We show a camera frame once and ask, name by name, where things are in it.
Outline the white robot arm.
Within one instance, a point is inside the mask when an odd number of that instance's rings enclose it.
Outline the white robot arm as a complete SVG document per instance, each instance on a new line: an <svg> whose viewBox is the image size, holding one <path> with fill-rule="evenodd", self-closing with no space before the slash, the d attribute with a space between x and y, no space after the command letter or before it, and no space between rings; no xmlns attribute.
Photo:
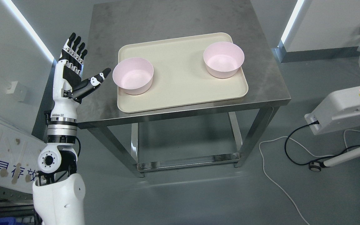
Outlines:
<svg viewBox="0 0 360 225"><path fill-rule="evenodd" d="M37 158L32 185L36 225L84 225L85 184L77 173L80 144L75 119L45 112L46 147Z"/></svg>

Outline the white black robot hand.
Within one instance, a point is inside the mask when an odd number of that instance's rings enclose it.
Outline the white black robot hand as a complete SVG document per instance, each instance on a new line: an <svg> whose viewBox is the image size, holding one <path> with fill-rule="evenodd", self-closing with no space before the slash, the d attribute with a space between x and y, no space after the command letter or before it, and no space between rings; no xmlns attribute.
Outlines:
<svg viewBox="0 0 360 225"><path fill-rule="evenodd" d="M83 98L97 90L111 72L111 68L106 68L95 76L82 80L87 53L81 37L72 33L62 47L54 71L52 117L76 120L76 111Z"/></svg>

